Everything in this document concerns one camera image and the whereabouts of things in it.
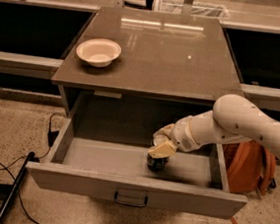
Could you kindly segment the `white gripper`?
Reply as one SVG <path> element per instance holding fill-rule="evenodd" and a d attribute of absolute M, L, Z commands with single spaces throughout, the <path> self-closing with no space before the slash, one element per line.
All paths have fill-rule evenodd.
<path fill-rule="evenodd" d="M 204 145 L 206 130 L 205 119 L 199 115 L 181 118 L 175 124 L 168 124 L 154 133 L 155 146 L 148 150 L 148 155 L 163 159 L 171 157 L 177 148 L 182 152 L 197 150 Z"/>

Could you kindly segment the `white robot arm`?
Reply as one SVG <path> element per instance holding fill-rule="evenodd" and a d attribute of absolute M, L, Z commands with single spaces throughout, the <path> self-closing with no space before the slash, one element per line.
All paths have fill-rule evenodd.
<path fill-rule="evenodd" d="M 256 141 L 280 159 L 280 121 L 262 112 L 242 96 L 229 94 L 216 100 L 211 111 L 181 118 L 154 133 L 152 158 L 171 157 L 206 144 Z"/>

